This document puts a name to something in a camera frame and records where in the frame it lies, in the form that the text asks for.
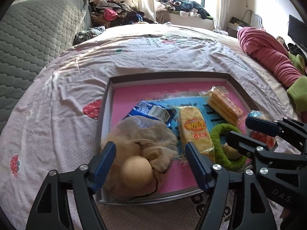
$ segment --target bed sheet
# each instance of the bed sheet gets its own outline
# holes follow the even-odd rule
[[[229,73],[271,119],[297,119],[284,88],[244,54],[234,38],[161,24],[110,28],[48,64],[16,105],[0,136],[0,205],[17,230],[25,229],[49,170],[74,170],[96,153],[97,120],[82,109],[103,97],[109,77],[185,70]],[[285,141],[278,139],[278,143],[278,151],[297,153]],[[99,205],[99,210],[109,230],[187,230],[195,228],[206,200],[201,195],[157,205]],[[229,192],[221,229],[227,229],[232,200]],[[72,193],[69,204],[75,229],[82,229]],[[271,205],[280,225],[282,208]]]

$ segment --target blue wrapper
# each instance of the blue wrapper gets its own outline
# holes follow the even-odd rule
[[[124,118],[130,116],[143,116],[154,120],[160,120],[167,127],[170,127],[171,121],[176,115],[175,109],[166,109],[156,103],[141,100]]]

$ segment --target orange logo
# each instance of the orange logo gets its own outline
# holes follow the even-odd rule
[[[205,121],[202,118],[191,118],[185,122],[185,128],[189,131],[203,131],[207,128]]]

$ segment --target rice cracker package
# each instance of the rice cracker package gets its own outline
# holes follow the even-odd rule
[[[193,142],[199,152],[215,163],[214,146],[202,113],[197,107],[185,106],[179,112],[179,135],[183,149]]]

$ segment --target egg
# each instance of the egg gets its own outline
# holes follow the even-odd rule
[[[132,156],[123,163],[120,176],[130,189],[140,189],[150,183],[153,170],[149,161],[142,156]]]

